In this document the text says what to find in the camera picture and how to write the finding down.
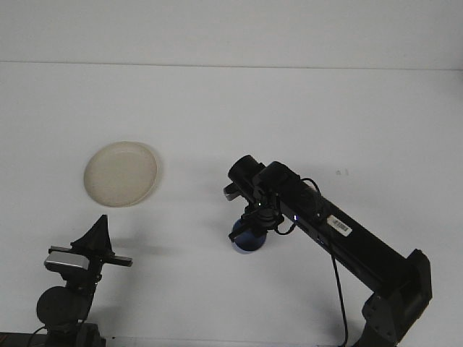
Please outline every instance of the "wire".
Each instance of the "wire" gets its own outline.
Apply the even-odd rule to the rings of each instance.
[[[334,275],[336,276],[336,284],[338,286],[339,302],[341,303],[342,322],[344,323],[344,342],[339,347],[346,347],[347,340],[349,339],[349,331],[347,329],[347,318],[346,309],[344,308],[344,299],[342,297],[341,281],[339,280],[338,266],[336,265],[336,259],[334,258],[333,249],[331,248],[331,261],[333,262]]]
[[[286,231],[286,232],[283,232],[283,233],[282,233],[281,231],[278,230],[278,227],[276,227],[276,228],[274,229],[274,231],[275,231],[278,235],[288,235],[288,234],[290,234],[290,233],[294,230],[294,228],[296,228],[296,223],[293,223],[293,225],[290,226],[290,227],[289,227],[289,230]]]
[[[321,194],[317,183],[313,179],[304,178],[304,179],[301,179],[301,181],[309,181],[310,183],[313,184],[313,186],[317,190],[318,194]],[[292,230],[294,230],[295,226],[296,226],[296,223],[293,224],[292,227],[290,228],[290,230],[287,233],[285,233],[284,235],[287,235]],[[336,285],[338,287],[339,302],[341,304],[342,322],[344,323],[344,342],[339,347],[346,347],[347,340],[349,340],[349,331],[348,331],[348,328],[347,328],[346,309],[344,307],[344,298],[342,296],[341,280],[339,279],[338,266],[336,265],[336,258],[334,257],[334,252],[333,252],[333,247],[332,247],[332,244],[331,244],[331,239],[332,239],[332,235],[329,236],[328,248],[329,248],[329,251],[330,251],[330,254],[331,254],[331,261],[333,263],[334,275],[336,277]]]
[[[26,347],[30,347],[30,343],[32,342],[32,339],[34,338],[34,336],[36,336],[37,333],[38,333],[39,331],[41,331],[42,329],[45,329],[45,328],[46,328],[46,327],[45,327],[45,325],[44,325],[43,327],[40,327],[40,328],[38,328],[36,331],[34,331],[34,332],[32,333],[32,335],[29,337],[29,340],[27,341]]]
[[[85,324],[85,322],[87,321],[88,315],[90,314],[90,309],[92,308],[92,302],[93,302],[93,295],[92,295],[92,301],[91,301],[90,304],[88,305],[87,312],[85,313],[85,317],[84,317],[84,319],[82,320],[82,322],[80,322],[79,327],[78,327],[77,330],[80,330],[80,329],[82,328],[82,326]]]
[[[7,338],[8,338],[8,334],[0,336],[0,346],[3,343],[3,341],[5,341]]]

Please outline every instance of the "black cable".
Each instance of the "black cable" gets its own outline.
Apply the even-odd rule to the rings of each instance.
[[[29,340],[27,341],[26,347],[30,347],[30,343],[32,342],[32,339],[33,339],[34,336],[36,336],[37,333],[38,333],[39,331],[41,331],[42,329],[45,329],[45,325],[44,325],[43,327],[38,328],[36,331],[34,331],[34,332],[31,334],[31,336],[29,337]]]
[[[275,228],[274,231],[275,231],[278,235],[288,235],[288,234],[290,234],[290,233],[294,230],[294,228],[296,228],[296,223],[293,223],[293,225],[289,227],[289,230],[288,230],[287,232],[283,232],[283,233],[282,233],[281,231],[278,230],[278,227]]]
[[[349,331],[347,329],[346,309],[344,308],[341,281],[339,280],[338,266],[336,265],[336,259],[334,258],[333,249],[331,248],[331,242],[330,242],[330,251],[331,251],[331,261],[333,262],[334,275],[336,276],[336,284],[338,286],[339,302],[341,303],[342,321],[344,323],[344,342],[339,347],[346,347],[347,340],[349,339]]]
[[[309,181],[310,183],[313,184],[318,194],[321,194],[320,189],[318,188],[318,185],[315,183],[313,179],[304,178],[304,179],[301,179],[301,181]],[[341,304],[342,321],[344,323],[344,342],[339,347],[346,347],[347,340],[349,339],[349,331],[347,329],[346,309],[344,307],[344,298],[342,296],[341,280],[339,279],[338,266],[336,265],[336,258],[334,257],[333,247],[331,245],[331,235],[330,235],[328,248],[330,250],[331,261],[333,263],[333,269],[334,269],[334,275],[336,277],[336,285],[338,287],[339,302]]]
[[[88,308],[87,308],[87,312],[85,313],[85,316],[82,319],[82,322],[80,322],[77,331],[79,331],[82,328],[82,326],[85,324],[85,322],[87,321],[88,315],[90,314],[90,309],[92,308],[93,297],[94,297],[94,294],[91,295],[91,299],[90,299],[90,303],[89,303]]]

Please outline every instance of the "white plate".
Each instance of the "white plate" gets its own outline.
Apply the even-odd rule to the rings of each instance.
[[[143,200],[154,187],[158,165],[147,146],[115,142],[99,150],[84,173],[87,193],[99,204],[124,207]]]

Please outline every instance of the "blue object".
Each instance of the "blue object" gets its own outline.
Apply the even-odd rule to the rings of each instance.
[[[233,225],[232,232],[237,230],[241,226],[241,220],[237,220],[237,222]],[[239,249],[241,249],[245,252],[254,252],[263,246],[263,244],[266,242],[266,239],[267,234],[263,234],[262,236],[256,237],[252,233],[252,230],[248,228],[234,239],[234,244],[238,248],[238,251]]]

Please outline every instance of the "barcode label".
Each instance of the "barcode label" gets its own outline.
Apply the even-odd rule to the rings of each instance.
[[[342,223],[338,218],[334,217],[333,215],[330,215],[326,219],[326,222],[328,223],[328,225],[333,227],[336,231],[338,231],[344,236],[348,236],[352,232],[352,229],[349,226]]]

